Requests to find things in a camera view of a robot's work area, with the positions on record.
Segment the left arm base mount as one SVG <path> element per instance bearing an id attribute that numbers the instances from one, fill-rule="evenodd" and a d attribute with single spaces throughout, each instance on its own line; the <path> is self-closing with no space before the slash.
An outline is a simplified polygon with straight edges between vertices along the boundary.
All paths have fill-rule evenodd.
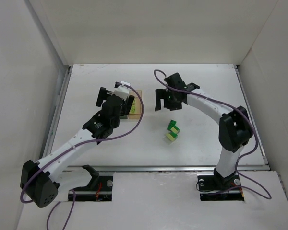
<path id="1" fill-rule="evenodd" d="M 110 202 L 112 201 L 112 189 L 114 184 L 113 173 L 99 173 L 89 165 L 82 166 L 89 172 L 90 181 L 85 186 L 76 187 L 75 201 L 78 202 Z"/>

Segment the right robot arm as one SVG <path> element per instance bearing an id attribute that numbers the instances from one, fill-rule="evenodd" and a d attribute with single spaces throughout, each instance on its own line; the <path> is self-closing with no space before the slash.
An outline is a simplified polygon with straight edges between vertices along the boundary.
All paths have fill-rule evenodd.
<path id="1" fill-rule="evenodd" d="M 219 125 L 218 140 L 222 146 L 214 174 L 223 179 L 232 177 L 241 151 L 253 136 L 247 109 L 212 98 L 195 83 L 186 84 L 178 73 L 164 78 L 164 81 L 165 88 L 155 90 L 155 110 L 159 111 L 161 107 L 180 110 L 184 103 L 212 118 Z"/>

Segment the dark green 2x4 lego plate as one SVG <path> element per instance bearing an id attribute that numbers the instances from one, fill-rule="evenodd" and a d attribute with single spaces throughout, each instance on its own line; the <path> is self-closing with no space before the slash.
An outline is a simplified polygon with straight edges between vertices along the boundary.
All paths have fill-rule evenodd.
<path id="1" fill-rule="evenodd" d="M 173 142 L 177 139 L 179 133 L 180 131 L 170 131 L 166 134 L 166 137 Z"/>

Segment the light green 2x2 lego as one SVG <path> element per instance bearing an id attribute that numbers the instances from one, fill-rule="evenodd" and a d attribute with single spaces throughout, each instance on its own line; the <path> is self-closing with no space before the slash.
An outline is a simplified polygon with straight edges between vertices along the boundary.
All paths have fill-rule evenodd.
<path id="1" fill-rule="evenodd" d="M 134 113 L 135 113 L 135 110 L 136 110 L 136 107 L 135 107 L 135 106 L 132 106 L 131 109 L 130 109 L 130 114 L 134 114 Z"/>

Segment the dark green 2x4 lego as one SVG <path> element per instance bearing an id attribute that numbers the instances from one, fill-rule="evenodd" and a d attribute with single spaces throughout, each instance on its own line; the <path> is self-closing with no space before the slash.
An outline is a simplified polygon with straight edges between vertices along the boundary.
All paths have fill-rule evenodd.
<path id="1" fill-rule="evenodd" d="M 171 120 L 168 124 L 167 130 L 171 130 L 173 126 L 176 125 L 176 121 L 175 120 Z"/>

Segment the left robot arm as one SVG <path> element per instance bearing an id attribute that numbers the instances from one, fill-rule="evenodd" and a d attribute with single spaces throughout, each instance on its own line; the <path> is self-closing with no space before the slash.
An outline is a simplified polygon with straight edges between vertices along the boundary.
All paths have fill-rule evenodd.
<path id="1" fill-rule="evenodd" d="M 99 173 L 90 165 L 72 172 L 66 168 L 82 154 L 102 142 L 112 141 L 129 135 L 128 131 L 113 137 L 113 130 L 120 125 L 121 117 L 130 113 L 136 90 L 125 82 L 117 82 L 115 90 L 100 88 L 96 106 L 100 107 L 80 130 L 56 151 L 37 160 L 28 160 L 22 166 L 20 201 L 35 203 L 39 208 L 48 206 L 60 192 L 78 187 L 94 188 Z"/>

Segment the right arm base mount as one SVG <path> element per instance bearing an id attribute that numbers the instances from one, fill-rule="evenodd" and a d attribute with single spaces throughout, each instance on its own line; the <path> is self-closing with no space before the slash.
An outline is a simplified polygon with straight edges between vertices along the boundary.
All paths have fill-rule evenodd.
<path id="1" fill-rule="evenodd" d="M 198 175 L 196 189 L 201 201 L 244 201 L 238 175 L 221 183 L 214 175 Z"/>

